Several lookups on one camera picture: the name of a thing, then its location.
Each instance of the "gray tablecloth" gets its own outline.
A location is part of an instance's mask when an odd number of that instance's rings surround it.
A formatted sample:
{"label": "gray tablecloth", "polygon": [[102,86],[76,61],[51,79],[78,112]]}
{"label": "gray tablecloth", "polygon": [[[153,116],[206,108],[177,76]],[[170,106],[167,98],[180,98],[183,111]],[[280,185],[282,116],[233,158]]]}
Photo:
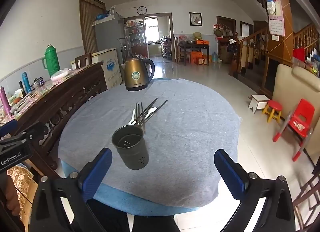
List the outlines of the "gray tablecloth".
{"label": "gray tablecloth", "polygon": [[[156,97],[169,101],[146,123],[149,163],[130,170],[111,136],[127,125],[135,103]],[[240,118],[217,92],[185,79],[153,80],[148,88],[129,92],[124,85],[85,103],[69,120],[60,139],[59,157],[77,170],[103,147],[113,153],[103,183],[155,203],[201,207],[218,195],[220,175],[214,166],[217,149],[236,160]]]}

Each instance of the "metal cup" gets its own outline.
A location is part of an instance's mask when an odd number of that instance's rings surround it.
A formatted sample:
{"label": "metal cup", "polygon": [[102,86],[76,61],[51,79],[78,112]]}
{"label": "metal cup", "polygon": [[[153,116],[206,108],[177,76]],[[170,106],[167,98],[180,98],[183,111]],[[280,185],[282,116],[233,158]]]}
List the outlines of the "metal cup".
{"label": "metal cup", "polygon": [[149,162],[149,154],[141,127],[126,125],[112,135],[112,143],[129,169],[142,169]]}

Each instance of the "electric kettle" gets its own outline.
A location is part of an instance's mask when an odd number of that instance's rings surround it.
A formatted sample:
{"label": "electric kettle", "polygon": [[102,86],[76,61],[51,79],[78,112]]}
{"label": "electric kettle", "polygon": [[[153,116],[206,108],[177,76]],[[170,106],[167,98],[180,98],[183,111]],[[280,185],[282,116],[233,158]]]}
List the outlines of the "electric kettle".
{"label": "electric kettle", "polygon": [[[148,75],[146,64],[151,66],[151,75]],[[125,62],[124,82],[128,91],[138,91],[146,88],[155,74],[155,64],[150,59],[141,59],[130,56]]]}

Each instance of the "beige sofa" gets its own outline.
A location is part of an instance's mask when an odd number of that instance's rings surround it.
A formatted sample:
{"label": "beige sofa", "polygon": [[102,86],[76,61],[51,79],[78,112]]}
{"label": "beige sofa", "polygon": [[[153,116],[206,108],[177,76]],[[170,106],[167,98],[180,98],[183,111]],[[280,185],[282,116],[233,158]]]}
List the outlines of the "beige sofa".
{"label": "beige sofa", "polygon": [[320,79],[300,67],[278,65],[275,88],[272,99],[282,106],[282,116],[287,117],[294,110],[301,98],[308,100],[315,107],[311,126],[314,131],[306,150],[314,163],[320,156]]}

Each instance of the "blue gripper pad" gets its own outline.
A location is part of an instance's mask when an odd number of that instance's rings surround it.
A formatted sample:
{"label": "blue gripper pad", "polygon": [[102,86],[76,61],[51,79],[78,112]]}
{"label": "blue gripper pad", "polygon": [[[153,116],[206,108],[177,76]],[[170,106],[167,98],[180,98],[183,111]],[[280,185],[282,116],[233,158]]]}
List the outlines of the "blue gripper pad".
{"label": "blue gripper pad", "polygon": [[112,152],[103,148],[80,172],[78,180],[84,202],[92,199],[112,163]]}
{"label": "blue gripper pad", "polygon": [[241,201],[249,186],[249,179],[246,171],[240,164],[235,163],[224,149],[219,149],[215,152],[214,164],[233,198]]}
{"label": "blue gripper pad", "polygon": [[18,127],[17,120],[13,119],[10,122],[0,127],[0,138],[7,135],[9,132],[14,131]]}

